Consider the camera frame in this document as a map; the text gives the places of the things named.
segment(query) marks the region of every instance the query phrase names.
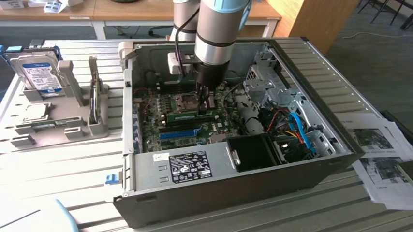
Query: metal table surface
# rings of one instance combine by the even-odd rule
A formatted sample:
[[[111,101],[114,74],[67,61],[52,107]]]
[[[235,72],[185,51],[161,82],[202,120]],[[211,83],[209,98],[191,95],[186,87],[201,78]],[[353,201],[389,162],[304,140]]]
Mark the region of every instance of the metal table surface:
[[[277,41],[336,113],[378,114],[310,43],[298,38]],[[88,56],[98,56],[100,77],[110,85],[110,136],[51,149],[0,155],[3,199],[36,202],[60,199],[84,232],[134,231],[112,203],[104,201],[114,193],[103,186],[106,174],[115,173],[123,163],[119,42],[47,41],[44,45],[56,44],[63,58],[74,61],[80,85],[88,85],[91,78]],[[14,120],[12,115],[19,114],[27,104],[22,88],[15,77],[0,105],[1,124]],[[384,205],[370,202],[356,172],[346,170],[329,176],[312,190],[135,231],[400,232],[413,231],[413,211],[386,210]]]

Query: white cable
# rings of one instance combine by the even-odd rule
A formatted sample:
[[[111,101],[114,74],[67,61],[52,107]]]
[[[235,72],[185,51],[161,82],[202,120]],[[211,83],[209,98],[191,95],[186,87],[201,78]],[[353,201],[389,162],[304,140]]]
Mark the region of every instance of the white cable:
[[[377,36],[389,37],[389,38],[413,37],[413,35],[392,36],[392,35],[374,34],[374,33],[369,33],[369,32],[358,32],[358,33],[356,33],[354,35],[352,35],[352,36],[349,36],[349,37],[342,37],[342,39],[350,39],[350,38],[358,36],[360,34],[377,35]]]

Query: motherboard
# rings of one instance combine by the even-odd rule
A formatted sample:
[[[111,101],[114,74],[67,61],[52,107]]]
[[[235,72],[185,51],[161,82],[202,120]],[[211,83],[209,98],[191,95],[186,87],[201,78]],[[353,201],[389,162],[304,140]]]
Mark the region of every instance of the motherboard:
[[[242,135],[237,106],[225,99],[229,92],[230,88],[221,86],[214,107],[199,115],[195,92],[169,94],[159,88],[139,88],[134,103],[142,115],[143,152],[217,143]]]

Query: robotic arm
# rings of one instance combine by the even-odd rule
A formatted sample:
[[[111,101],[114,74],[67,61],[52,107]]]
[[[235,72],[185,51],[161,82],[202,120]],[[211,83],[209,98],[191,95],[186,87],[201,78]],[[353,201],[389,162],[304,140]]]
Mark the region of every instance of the robotic arm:
[[[207,99],[226,77],[237,34],[246,22],[251,0],[175,0],[174,3],[173,40],[178,29],[199,9],[198,15],[181,28],[178,38],[181,41],[195,40],[195,57],[199,62],[193,63],[193,73],[197,80],[198,110],[202,114]]]

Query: blue pcie slot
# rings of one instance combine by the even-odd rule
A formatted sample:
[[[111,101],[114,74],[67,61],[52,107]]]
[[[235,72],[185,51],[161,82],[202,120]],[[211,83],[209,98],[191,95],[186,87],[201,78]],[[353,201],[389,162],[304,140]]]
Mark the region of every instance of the blue pcie slot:
[[[175,138],[185,138],[185,137],[197,137],[197,134],[201,131],[201,129],[202,127],[194,130],[163,133],[159,135],[159,139],[165,140],[165,139],[175,139]]]

